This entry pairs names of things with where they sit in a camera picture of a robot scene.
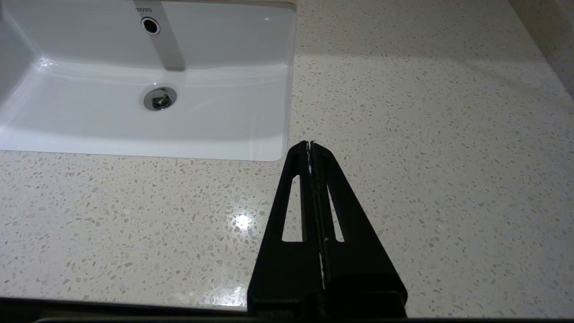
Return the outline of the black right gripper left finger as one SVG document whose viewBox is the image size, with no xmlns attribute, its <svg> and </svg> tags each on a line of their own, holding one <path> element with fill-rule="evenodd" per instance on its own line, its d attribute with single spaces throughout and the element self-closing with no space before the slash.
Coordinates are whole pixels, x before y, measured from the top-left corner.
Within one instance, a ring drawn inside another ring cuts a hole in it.
<svg viewBox="0 0 574 323">
<path fill-rule="evenodd" d="M 247 292 L 250 315 L 317 315 L 323 290 L 309 143 L 289 149 Z M 283 241 L 293 178 L 300 178 L 302 241 Z"/>
</svg>

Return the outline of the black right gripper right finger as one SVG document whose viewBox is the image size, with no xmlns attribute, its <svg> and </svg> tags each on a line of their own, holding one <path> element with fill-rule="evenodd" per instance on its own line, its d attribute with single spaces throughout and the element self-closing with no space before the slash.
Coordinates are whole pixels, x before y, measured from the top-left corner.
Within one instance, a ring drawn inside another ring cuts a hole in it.
<svg viewBox="0 0 574 323">
<path fill-rule="evenodd" d="M 333 153 L 310 143 L 325 315 L 405 315 L 407 290 Z"/>
</svg>

